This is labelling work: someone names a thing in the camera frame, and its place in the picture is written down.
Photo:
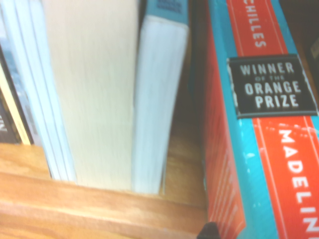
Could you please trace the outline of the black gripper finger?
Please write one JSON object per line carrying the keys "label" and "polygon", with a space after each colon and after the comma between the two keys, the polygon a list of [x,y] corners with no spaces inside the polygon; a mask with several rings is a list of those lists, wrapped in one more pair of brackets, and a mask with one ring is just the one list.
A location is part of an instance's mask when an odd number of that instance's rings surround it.
{"label": "black gripper finger", "polygon": [[197,239],[221,239],[217,224],[215,222],[208,222],[204,225]]}

